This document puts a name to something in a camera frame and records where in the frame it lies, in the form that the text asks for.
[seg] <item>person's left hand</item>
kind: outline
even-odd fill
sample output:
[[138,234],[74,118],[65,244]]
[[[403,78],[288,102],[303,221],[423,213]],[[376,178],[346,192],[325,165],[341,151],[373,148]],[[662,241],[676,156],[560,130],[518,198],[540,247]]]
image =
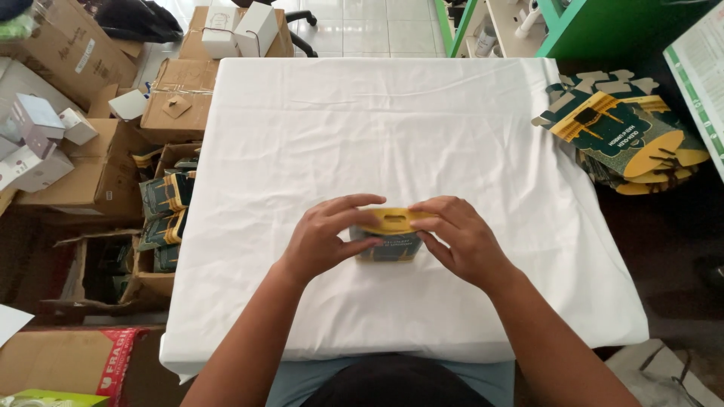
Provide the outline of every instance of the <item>person's left hand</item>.
[[379,219],[371,211],[361,211],[358,206],[384,204],[386,200],[384,196],[357,193],[330,199],[309,209],[279,259],[282,269],[295,282],[306,285],[342,260],[380,244],[379,238],[343,242],[337,235],[352,225],[378,225]]

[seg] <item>forearm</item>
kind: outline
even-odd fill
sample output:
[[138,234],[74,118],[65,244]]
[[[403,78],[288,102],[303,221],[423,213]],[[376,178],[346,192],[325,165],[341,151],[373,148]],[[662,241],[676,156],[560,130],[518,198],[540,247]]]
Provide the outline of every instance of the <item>forearm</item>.
[[211,355],[181,407],[263,406],[277,373],[304,285],[283,264],[269,270]]
[[520,270],[490,295],[515,357],[541,401],[557,407],[640,407]]

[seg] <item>white tablecloth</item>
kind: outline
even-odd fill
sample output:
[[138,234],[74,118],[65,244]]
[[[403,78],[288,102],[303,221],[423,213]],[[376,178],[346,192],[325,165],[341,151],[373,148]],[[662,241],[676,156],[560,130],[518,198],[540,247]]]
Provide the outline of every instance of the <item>white tablecloth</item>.
[[[465,198],[591,347],[646,340],[591,183],[560,140],[530,123],[555,81],[550,59],[224,59],[162,363],[197,373],[302,213],[358,192],[384,195],[386,206]],[[284,359],[390,351],[513,358],[485,294],[423,247],[411,263],[350,259],[317,277]]]

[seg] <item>office chair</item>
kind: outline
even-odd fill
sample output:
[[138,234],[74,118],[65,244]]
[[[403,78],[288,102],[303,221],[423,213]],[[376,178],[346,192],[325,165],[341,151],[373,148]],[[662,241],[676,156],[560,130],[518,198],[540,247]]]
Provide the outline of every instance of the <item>office chair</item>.
[[[267,6],[271,6],[272,2],[274,0],[232,0],[237,6],[242,7],[244,9],[247,9],[254,1],[258,1],[259,3],[266,4]],[[303,18],[307,19],[307,22],[309,25],[314,27],[316,25],[316,17],[312,15],[312,12],[309,10],[300,10],[298,12],[288,12],[285,13],[284,16],[287,18],[287,23],[301,20]],[[317,58],[319,55],[312,49],[312,47],[306,43],[302,38],[299,38],[299,35],[290,32],[290,35],[292,36],[292,43],[296,45],[300,50],[304,51],[305,54],[307,54],[307,58]]]

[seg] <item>person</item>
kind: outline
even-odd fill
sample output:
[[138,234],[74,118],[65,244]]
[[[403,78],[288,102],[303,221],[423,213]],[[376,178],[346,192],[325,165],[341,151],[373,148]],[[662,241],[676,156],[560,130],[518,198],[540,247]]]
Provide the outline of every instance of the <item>person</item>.
[[[513,404],[513,362],[496,364],[503,369],[487,376],[476,373],[477,367],[485,365],[456,374],[444,362],[394,353],[282,362],[280,366],[294,314],[309,282],[380,243],[377,238],[343,242],[337,235],[354,224],[379,224],[370,211],[359,207],[385,201],[377,195],[356,194],[322,202],[304,214],[289,246],[211,355],[181,407]],[[481,295],[488,295],[518,365],[542,405],[640,407],[505,256],[472,205],[439,196],[409,209],[436,215],[413,221],[411,226],[419,229],[425,246],[443,266],[479,288]]]

